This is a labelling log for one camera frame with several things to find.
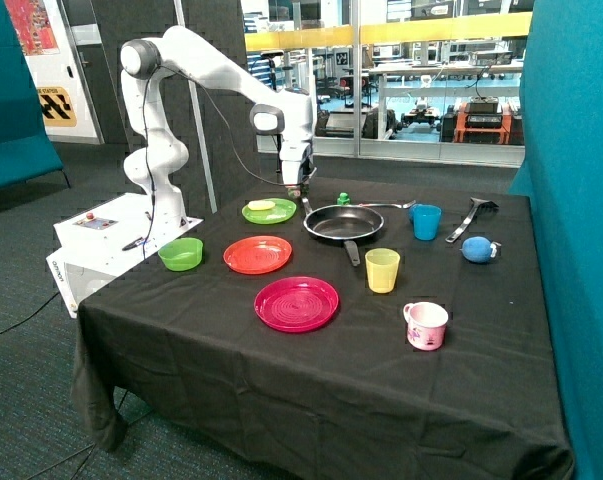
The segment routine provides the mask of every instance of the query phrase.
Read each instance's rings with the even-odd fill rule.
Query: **pink mug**
[[[443,344],[448,312],[436,303],[408,303],[403,307],[408,342],[419,350],[436,350]]]

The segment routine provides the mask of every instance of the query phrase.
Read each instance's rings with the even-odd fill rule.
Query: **yellow beam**
[[[528,35],[532,13],[472,15],[418,22],[382,23],[361,26],[361,43],[422,42]],[[352,45],[352,27],[313,28],[288,32],[249,33],[246,51],[295,50],[299,48]]]
[[[422,42],[488,37],[520,37],[530,31],[532,13],[471,15],[418,22],[362,25],[361,43]]]
[[[352,45],[352,27],[312,28],[291,32],[249,33],[245,36],[247,52],[263,50],[295,50],[298,48]]]

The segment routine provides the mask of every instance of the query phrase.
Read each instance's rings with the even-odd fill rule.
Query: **green bowl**
[[[201,263],[203,242],[198,238],[177,238],[159,249],[159,257],[168,270],[190,270]]]

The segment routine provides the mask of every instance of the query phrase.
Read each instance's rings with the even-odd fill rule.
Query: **pink plate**
[[[339,294],[327,282],[312,277],[277,280],[254,299],[254,310],[271,328],[288,333],[315,330],[332,318]]]

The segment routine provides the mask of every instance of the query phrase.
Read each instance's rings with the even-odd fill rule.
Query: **glass wall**
[[[317,155],[502,166],[523,160],[532,4],[242,1],[253,75],[316,98]],[[269,50],[282,55],[264,59]],[[276,151],[267,138],[259,146]]]

